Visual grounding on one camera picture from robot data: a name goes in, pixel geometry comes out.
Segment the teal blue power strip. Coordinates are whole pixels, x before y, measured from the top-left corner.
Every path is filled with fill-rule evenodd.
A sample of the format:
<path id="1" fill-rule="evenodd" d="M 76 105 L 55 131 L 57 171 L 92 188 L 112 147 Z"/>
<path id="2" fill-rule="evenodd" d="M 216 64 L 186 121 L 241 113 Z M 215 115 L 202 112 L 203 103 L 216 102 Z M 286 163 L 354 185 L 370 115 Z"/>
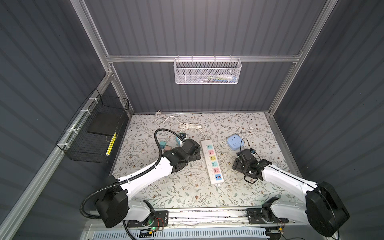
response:
<path id="1" fill-rule="evenodd" d="M 179 147 L 182 147 L 183 146 L 183 141 L 179 140 L 179 139 L 176 139 L 176 142 L 177 142 L 177 145 Z"/>

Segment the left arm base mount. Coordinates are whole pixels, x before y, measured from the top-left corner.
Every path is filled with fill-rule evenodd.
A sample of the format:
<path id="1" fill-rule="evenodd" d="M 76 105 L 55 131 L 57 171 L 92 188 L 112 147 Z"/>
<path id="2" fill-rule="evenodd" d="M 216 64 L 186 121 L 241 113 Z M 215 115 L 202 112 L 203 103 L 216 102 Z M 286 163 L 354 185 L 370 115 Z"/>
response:
<path id="1" fill-rule="evenodd" d="M 169 211 L 155 211 L 142 222 L 136 220 L 127 220 L 126 224 L 129 228 L 152 228 L 167 227 L 169 219 Z"/>

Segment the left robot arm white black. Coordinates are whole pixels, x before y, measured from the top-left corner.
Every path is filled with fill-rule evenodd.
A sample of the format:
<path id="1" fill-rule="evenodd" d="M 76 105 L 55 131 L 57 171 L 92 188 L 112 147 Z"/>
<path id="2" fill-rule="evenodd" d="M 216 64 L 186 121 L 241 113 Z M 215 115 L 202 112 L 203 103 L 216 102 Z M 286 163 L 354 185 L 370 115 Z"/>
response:
<path id="1" fill-rule="evenodd" d="M 152 183 L 177 173 L 190 161 L 200 159 L 200 145 L 186 139 L 182 146 L 160 154 L 160 160 L 129 176 L 111 178 L 117 186 L 97 194 L 95 206 L 106 228 L 112 228 L 121 222 L 133 223 L 134 226 L 151 226 L 156 218 L 156 211 L 148 201 L 134 201 L 133 197 Z"/>

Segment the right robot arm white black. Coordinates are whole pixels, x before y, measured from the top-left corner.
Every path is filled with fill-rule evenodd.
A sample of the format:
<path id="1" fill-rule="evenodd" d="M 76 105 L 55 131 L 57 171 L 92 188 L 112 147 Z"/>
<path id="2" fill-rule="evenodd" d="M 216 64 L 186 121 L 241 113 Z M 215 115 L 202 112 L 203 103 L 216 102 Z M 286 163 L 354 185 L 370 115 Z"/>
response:
<path id="1" fill-rule="evenodd" d="M 237 153 L 232 168 L 244 174 L 245 178 L 277 185 L 299 199 L 298 203 L 294 203 L 272 197 L 257 212 L 248 209 L 251 220 L 261 219 L 266 224 L 297 221 L 331 238 L 350 218 L 347 208 L 331 184 L 308 181 L 281 170 L 270 161 L 257 160 L 256 153 L 250 149 Z"/>

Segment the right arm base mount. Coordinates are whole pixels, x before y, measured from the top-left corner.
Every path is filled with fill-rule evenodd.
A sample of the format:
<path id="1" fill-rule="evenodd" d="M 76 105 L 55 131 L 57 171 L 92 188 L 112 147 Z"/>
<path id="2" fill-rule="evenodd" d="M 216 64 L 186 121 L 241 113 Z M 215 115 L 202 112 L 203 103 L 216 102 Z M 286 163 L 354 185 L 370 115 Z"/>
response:
<path id="1" fill-rule="evenodd" d="M 246 209 L 246 216 L 250 224 L 286 224 L 289 219 L 276 217 L 271 209 L 272 203 L 279 198 L 273 197 L 261 207 Z"/>

